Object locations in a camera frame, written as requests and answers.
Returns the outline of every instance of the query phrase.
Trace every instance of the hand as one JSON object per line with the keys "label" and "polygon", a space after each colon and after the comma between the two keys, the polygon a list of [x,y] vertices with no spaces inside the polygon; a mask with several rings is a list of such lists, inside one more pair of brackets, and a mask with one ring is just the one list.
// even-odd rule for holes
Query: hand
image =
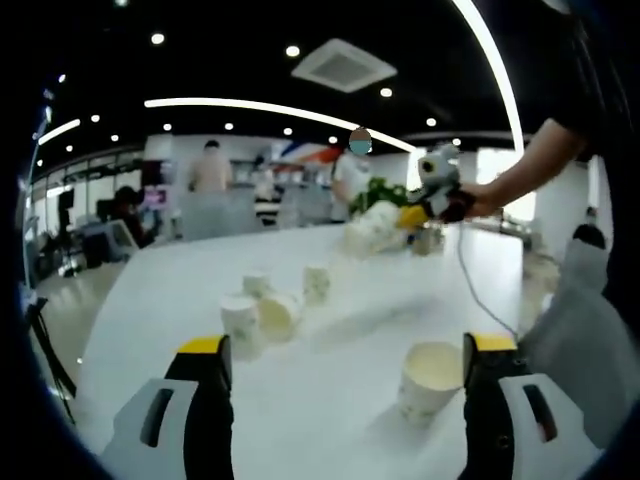
{"label": "hand", "polygon": [[469,209],[465,218],[489,217],[502,207],[489,185],[466,183],[462,184],[460,190],[476,197],[475,203]]}

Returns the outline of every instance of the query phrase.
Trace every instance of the air conditioning vent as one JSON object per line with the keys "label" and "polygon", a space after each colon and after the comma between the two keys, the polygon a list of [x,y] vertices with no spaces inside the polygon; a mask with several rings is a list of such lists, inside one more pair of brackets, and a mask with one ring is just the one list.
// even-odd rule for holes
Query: air conditioning vent
{"label": "air conditioning vent", "polygon": [[388,63],[336,38],[307,55],[291,75],[352,93],[396,73]]}

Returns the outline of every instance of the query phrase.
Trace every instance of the green plant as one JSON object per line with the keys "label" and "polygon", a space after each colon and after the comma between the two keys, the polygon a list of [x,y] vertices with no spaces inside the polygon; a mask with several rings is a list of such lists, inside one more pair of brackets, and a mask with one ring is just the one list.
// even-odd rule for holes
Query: green plant
{"label": "green plant", "polygon": [[407,189],[402,185],[388,186],[386,180],[381,177],[373,177],[369,180],[366,192],[360,193],[349,205],[349,213],[363,214],[376,202],[386,200],[402,207],[409,203]]}

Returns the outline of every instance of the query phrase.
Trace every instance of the person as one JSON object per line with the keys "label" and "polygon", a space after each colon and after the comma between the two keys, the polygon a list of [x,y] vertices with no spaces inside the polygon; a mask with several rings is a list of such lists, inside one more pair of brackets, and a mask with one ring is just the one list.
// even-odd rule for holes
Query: person
{"label": "person", "polygon": [[586,220],[573,232],[573,239],[606,250],[607,240],[602,231],[596,226],[597,213],[595,207],[587,208]]}
{"label": "person", "polygon": [[576,35],[576,46],[581,49],[577,57],[583,62],[582,72],[587,72],[590,79],[584,82],[588,86],[576,90],[590,93],[550,115],[522,158],[496,180],[486,185],[464,185],[462,190],[476,197],[468,216],[489,216],[543,186],[585,148],[592,148],[604,160],[615,233],[603,294],[640,338],[633,282],[627,280],[630,266],[638,264],[635,221],[624,213],[637,204],[635,183],[630,179],[635,161],[630,156],[638,144],[634,115],[640,112],[637,58],[629,51],[633,42],[622,39],[623,32],[632,31],[625,26],[630,19],[616,7],[610,8],[608,2],[571,3],[580,3],[582,8],[576,12],[584,19]]}
{"label": "person", "polygon": [[280,203],[282,190],[276,187],[273,170],[262,155],[258,156],[253,164],[253,178],[256,215],[263,225],[275,225],[277,210],[274,211],[272,206]]}
{"label": "person", "polygon": [[365,156],[343,151],[335,161],[331,173],[331,223],[349,220],[349,205],[368,188],[371,180],[371,163]]}
{"label": "person", "polygon": [[112,220],[122,220],[139,248],[144,248],[153,242],[153,234],[145,232],[142,223],[136,215],[136,208],[140,204],[140,195],[131,187],[120,187],[113,198]]}
{"label": "person", "polygon": [[216,140],[209,140],[203,155],[195,160],[189,171],[187,189],[194,193],[227,191],[233,182],[229,158],[220,150]]}
{"label": "person", "polygon": [[256,158],[253,164],[256,201],[271,202],[275,193],[275,178],[269,164],[263,156]]}

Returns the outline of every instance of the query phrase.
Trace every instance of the white table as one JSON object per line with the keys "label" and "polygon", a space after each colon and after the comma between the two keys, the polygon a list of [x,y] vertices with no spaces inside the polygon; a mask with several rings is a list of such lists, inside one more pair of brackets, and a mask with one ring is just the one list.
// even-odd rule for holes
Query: white table
{"label": "white table", "polygon": [[[301,290],[308,262],[335,276],[332,307],[309,311],[299,335],[250,363],[234,364],[236,478],[367,480],[456,478],[466,462],[456,397],[428,431],[406,425],[394,402],[411,345],[502,327],[474,302],[457,257],[457,230],[443,254],[408,252],[338,262],[341,227],[262,233],[143,250],[129,262],[100,311],[78,382],[79,431],[99,453],[119,409],[150,378],[162,378],[175,350],[222,332],[218,298],[243,273],[267,268],[275,287]],[[465,229],[466,264],[484,303],[517,324],[519,239]]]}

